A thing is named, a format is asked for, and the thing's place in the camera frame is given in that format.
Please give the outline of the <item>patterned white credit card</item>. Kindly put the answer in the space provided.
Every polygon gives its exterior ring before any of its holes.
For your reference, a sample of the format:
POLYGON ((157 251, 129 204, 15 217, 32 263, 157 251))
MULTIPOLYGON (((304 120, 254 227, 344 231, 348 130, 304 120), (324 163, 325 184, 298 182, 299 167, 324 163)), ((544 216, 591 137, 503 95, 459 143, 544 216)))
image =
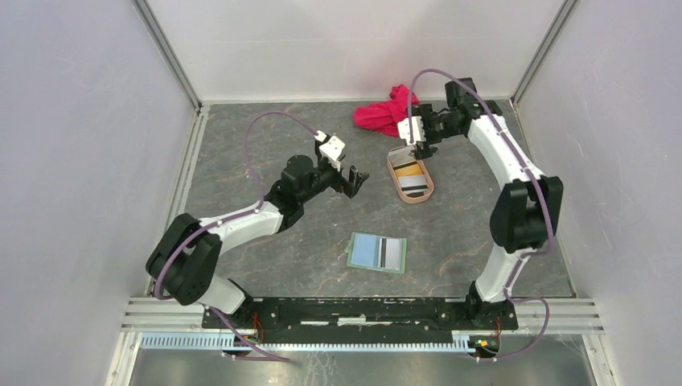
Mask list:
POLYGON ((392 167, 409 164, 415 160, 411 147, 396 148, 388 152, 388 162, 392 167))

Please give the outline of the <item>white striped credit card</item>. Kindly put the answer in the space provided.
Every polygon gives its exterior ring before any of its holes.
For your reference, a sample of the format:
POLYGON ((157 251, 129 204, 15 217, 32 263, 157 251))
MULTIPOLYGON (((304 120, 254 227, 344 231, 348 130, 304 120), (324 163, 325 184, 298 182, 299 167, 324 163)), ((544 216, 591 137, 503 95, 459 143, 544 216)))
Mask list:
POLYGON ((377 266, 399 271, 402 262, 402 239, 381 237, 378 242, 377 266))

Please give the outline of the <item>green card holder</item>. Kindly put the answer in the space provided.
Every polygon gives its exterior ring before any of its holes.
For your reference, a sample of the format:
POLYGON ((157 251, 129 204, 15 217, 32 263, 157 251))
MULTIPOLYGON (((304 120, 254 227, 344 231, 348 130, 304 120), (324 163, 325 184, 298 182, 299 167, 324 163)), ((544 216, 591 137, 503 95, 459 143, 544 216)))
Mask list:
POLYGON ((346 247, 347 266, 378 272, 402 274, 405 272, 407 240, 405 238, 380 236, 370 233, 353 232, 346 247), (399 271, 382 269, 377 266, 378 242, 381 237, 402 239, 402 262, 399 271))

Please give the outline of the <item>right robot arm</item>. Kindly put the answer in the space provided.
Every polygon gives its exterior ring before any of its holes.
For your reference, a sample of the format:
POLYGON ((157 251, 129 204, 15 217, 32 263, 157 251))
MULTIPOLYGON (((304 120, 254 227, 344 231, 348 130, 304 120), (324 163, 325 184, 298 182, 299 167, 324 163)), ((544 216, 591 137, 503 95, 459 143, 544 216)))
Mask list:
POLYGON ((466 321, 484 328, 514 310, 512 288, 530 257, 556 235, 564 185, 549 177, 514 139, 503 112, 476 92, 472 79, 445 85, 446 108, 411 105, 409 139, 419 159, 435 154, 442 140, 463 136, 482 154, 499 185, 489 228, 495 245, 483 272, 472 282, 463 307, 466 321))

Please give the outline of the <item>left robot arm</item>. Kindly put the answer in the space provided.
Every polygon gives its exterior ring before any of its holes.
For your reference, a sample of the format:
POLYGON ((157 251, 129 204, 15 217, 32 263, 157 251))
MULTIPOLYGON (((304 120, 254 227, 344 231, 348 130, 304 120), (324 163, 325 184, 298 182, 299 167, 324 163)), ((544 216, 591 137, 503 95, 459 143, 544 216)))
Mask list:
POLYGON ((182 306, 198 303, 217 309, 231 326, 246 326, 253 316, 249 295, 234 281, 216 276, 219 258, 237 246, 293 227, 305 204, 327 189, 354 197, 368 177, 355 166, 345 174, 324 157, 313 161, 295 155, 263 201, 222 216, 176 216, 146 262, 154 296, 182 306))

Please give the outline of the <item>yellow credit card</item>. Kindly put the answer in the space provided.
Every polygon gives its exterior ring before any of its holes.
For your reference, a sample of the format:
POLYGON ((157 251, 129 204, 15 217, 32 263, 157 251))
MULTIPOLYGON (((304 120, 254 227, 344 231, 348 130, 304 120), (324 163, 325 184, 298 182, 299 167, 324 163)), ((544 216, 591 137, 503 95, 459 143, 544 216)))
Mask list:
POLYGON ((423 174, 420 165, 416 162, 401 165, 400 167, 395 168, 393 171, 397 178, 423 174))

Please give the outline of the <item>pink oval tray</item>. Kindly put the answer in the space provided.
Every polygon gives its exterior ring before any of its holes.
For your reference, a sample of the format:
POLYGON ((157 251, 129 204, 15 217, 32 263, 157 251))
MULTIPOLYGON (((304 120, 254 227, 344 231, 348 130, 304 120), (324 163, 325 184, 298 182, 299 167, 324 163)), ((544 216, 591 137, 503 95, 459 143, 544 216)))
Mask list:
POLYGON ((430 198, 435 190, 433 180, 423 161, 414 156, 411 146, 391 149, 386 161, 388 172, 402 201, 416 204, 430 198))

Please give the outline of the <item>red cloth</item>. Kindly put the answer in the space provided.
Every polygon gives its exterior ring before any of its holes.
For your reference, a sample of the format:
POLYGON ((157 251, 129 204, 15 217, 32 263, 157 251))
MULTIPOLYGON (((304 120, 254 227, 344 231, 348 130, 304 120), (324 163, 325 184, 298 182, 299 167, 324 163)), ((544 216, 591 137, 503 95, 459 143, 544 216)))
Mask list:
POLYGON ((356 108, 353 121, 358 128, 397 138, 397 124, 407 118, 409 97, 412 97, 412 105, 420 104, 410 88, 404 84, 393 86, 386 101, 356 108))

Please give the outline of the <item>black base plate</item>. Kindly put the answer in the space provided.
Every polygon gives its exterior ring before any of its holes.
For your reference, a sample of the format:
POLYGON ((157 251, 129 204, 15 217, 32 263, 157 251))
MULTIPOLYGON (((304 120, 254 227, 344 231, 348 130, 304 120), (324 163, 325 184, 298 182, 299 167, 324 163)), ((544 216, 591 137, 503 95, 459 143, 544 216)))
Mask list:
POLYGON ((449 343, 455 331, 519 327, 509 301, 459 298, 249 298, 233 314, 209 310, 205 329, 256 328, 262 343, 449 343))

